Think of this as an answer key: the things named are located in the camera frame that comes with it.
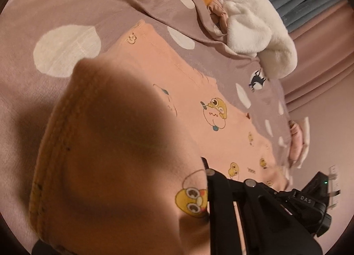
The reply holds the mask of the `peach cartoon print garment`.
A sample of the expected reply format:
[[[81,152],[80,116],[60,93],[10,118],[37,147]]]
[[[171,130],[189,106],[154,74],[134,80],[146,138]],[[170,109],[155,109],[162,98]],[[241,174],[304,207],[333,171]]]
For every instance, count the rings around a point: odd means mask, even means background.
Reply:
[[[283,190],[287,117],[256,59],[140,21],[80,60],[50,117],[29,204],[62,254],[209,254],[205,166]]]

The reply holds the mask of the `white fluffy garment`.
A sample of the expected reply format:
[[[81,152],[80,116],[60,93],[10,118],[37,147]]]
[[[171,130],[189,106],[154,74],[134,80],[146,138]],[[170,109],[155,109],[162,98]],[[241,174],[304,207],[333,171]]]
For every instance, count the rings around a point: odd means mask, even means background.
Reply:
[[[256,55],[269,78],[281,79],[298,64],[295,44],[269,0],[218,0],[228,15],[227,46]]]

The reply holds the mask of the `pink curtain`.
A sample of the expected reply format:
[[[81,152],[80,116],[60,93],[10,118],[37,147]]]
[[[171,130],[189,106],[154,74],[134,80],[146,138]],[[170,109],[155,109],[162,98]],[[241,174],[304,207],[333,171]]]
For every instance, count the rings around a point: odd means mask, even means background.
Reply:
[[[298,66],[281,83],[289,110],[295,110],[353,72],[353,0],[339,2],[289,34]]]

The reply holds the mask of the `pink white folded cloth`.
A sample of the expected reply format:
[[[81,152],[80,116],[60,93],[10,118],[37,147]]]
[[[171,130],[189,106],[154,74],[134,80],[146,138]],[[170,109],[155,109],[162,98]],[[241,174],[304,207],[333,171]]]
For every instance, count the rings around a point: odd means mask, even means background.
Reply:
[[[289,122],[291,131],[291,147],[289,161],[291,168],[300,169],[308,156],[310,149],[310,121],[309,117]]]

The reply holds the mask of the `mauve polka dot blanket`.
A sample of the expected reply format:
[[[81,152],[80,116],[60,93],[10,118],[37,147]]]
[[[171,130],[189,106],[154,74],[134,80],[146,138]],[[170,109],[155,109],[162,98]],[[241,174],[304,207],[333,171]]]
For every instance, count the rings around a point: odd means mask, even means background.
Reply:
[[[230,29],[223,34],[201,0],[10,0],[1,13],[1,214],[30,250],[38,237],[28,219],[29,192],[44,129],[74,66],[107,51],[143,20],[199,79],[216,84],[231,109],[248,112],[271,144],[265,169],[241,168],[277,188],[288,172],[289,114],[278,80],[252,83],[277,55]]]

